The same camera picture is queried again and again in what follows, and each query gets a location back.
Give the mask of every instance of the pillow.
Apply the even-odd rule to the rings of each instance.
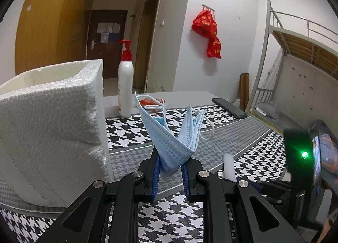
[[[277,120],[282,112],[277,108],[277,106],[270,104],[269,102],[258,103],[254,108],[260,108],[268,117],[271,119]]]

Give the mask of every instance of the person's skin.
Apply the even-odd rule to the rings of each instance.
[[[325,225],[324,225],[322,234],[320,235],[320,237],[319,237],[317,243],[320,243],[320,242],[323,240],[323,238],[324,238],[325,235],[328,233],[328,231],[330,230],[330,228],[331,228],[331,226],[330,226],[330,224],[329,224],[329,222],[328,222],[328,219],[327,219],[326,222],[325,222]]]

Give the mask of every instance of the brown roll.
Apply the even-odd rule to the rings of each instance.
[[[250,90],[249,74],[246,73],[245,74],[245,107],[244,107],[245,109],[249,103],[249,90]]]
[[[241,99],[241,102],[239,104],[239,108],[241,110],[245,110],[245,74],[242,73],[240,80],[239,80],[239,97]]]

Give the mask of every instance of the door handle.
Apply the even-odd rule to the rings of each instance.
[[[94,40],[92,40],[92,46],[91,46],[91,49],[93,50],[94,49],[94,45],[95,45],[96,43],[94,43]]]

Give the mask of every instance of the blue gripper pad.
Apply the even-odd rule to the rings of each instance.
[[[184,187],[184,195],[189,200],[190,198],[190,189],[189,189],[189,174],[186,164],[181,166],[182,172],[182,180],[183,180],[183,187]]]
[[[160,170],[161,170],[161,161],[159,159],[159,155],[157,155],[154,173],[153,173],[153,186],[151,190],[152,201],[155,200],[156,195],[157,195]]]

